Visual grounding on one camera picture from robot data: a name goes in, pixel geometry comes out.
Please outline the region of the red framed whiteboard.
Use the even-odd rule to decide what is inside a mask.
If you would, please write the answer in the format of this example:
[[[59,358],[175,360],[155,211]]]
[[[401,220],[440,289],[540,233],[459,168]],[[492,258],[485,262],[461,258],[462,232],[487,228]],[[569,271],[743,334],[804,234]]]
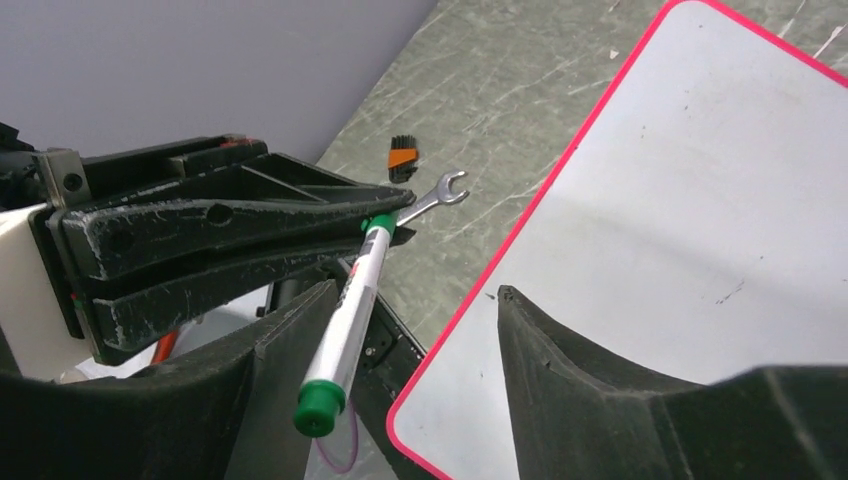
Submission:
[[[719,2],[666,4],[388,413],[440,479],[518,475],[503,285],[686,380],[845,362],[845,76]]]

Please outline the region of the green white marker pen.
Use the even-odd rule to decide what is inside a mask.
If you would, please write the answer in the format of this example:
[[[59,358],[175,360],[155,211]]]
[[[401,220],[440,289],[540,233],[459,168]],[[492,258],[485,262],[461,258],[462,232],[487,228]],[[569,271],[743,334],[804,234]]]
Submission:
[[[353,385],[397,215],[374,217],[300,386],[293,422],[310,438],[330,434]]]

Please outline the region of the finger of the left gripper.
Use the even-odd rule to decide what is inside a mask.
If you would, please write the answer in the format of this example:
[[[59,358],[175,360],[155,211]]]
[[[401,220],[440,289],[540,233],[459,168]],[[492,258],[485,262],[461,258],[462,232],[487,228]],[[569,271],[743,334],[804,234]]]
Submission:
[[[144,248],[115,255],[116,274],[82,277],[82,325],[94,358],[117,366],[186,322],[264,285],[351,256],[364,239],[359,228],[312,229],[260,242],[206,245],[139,264]]]

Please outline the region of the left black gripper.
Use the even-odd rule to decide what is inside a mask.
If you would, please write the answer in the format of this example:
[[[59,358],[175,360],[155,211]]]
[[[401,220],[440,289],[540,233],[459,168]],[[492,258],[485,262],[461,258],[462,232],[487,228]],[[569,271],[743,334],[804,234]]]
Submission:
[[[339,238],[415,194],[360,183],[242,135],[85,157],[1,129],[1,368],[39,381],[99,363],[82,277],[111,281],[186,259],[328,229]]]

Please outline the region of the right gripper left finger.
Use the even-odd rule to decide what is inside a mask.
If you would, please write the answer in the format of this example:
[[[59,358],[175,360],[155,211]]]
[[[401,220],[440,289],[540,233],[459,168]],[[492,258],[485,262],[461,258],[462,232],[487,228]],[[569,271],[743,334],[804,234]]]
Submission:
[[[127,379],[1,379],[5,479],[300,479],[293,423],[338,297],[333,281]]]

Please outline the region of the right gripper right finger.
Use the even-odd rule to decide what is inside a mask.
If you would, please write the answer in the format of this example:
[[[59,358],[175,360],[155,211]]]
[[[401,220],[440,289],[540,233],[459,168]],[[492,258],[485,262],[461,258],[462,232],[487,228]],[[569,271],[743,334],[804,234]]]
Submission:
[[[523,479],[843,479],[847,370],[758,367],[711,385],[627,360],[498,291]]]

